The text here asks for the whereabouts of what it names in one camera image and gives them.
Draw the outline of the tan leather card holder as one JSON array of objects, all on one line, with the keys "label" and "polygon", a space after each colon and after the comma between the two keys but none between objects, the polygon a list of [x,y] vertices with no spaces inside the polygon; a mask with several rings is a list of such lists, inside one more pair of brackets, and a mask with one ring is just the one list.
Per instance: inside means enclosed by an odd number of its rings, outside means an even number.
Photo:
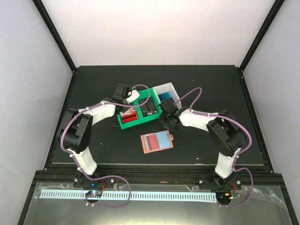
[{"label": "tan leather card holder", "polygon": [[144,154],[173,148],[174,137],[168,130],[149,133],[141,136]]}]

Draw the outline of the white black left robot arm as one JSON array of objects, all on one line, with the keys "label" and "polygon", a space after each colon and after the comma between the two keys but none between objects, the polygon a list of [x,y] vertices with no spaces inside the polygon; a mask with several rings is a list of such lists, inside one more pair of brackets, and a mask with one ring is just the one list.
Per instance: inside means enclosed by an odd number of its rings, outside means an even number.
[{"label": "white black left robot arm", "polygon": [[114,116],[118,107],[121,111],[123,107],[130,107],[139,96],[138,91],[118,84],[115,92],[98,104],[78,110],[69,108],[65,112],[57,139],[60,148],[69,154],[77,169],[85,174],[84,181],[90,187],[96,187],[101,180],[100,174],[95,172],[97,163],[89,149],[93,125]]}]

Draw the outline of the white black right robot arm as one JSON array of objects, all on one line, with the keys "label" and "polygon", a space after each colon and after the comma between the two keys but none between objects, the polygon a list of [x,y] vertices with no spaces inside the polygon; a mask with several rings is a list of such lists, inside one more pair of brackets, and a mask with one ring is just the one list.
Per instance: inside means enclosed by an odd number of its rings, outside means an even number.
[{"label": "white black right robot arm", "polygon": [[158,122],[168,130],[177,126],[193,127],[207,131],[218,150],[217,165],[213,177],[214,186],[223,189],[230,184],[230,176],[235,171],[239,155],[252,145],[248,130],[238,123],[233,115],[223,110],[220,113],[208,113],[178,108],[167,99],[159,105],[162,113]]}]

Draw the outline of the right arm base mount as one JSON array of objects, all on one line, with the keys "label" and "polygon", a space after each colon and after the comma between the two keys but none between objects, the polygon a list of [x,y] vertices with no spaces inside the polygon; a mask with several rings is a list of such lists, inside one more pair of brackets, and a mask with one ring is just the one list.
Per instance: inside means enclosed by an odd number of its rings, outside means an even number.
[{"label": "right arm base mount", "polygon": [[234,188],[241,190],[241,184],[238,184],[237,176],[230,176],[229,178],[220,178],[218,176],[199,176],[198,186],[200,189],[211,191],[231,191]]}]

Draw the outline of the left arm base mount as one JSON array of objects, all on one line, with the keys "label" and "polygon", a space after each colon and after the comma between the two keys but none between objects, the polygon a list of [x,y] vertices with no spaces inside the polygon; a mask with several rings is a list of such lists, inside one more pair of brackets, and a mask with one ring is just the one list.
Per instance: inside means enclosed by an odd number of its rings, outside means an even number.
[{"label": "left arm base mount", "polygon": [[101,180],[91,180],[88,179],[83,174],[76,175],[74,178],[73,187],[75,188],[83,188],[83,189],[89,189],[89,188],[95,188],[95,189],[101,189],[103,187],[110,187],[112,184],[114,184],[115,178],[109,177]]}]

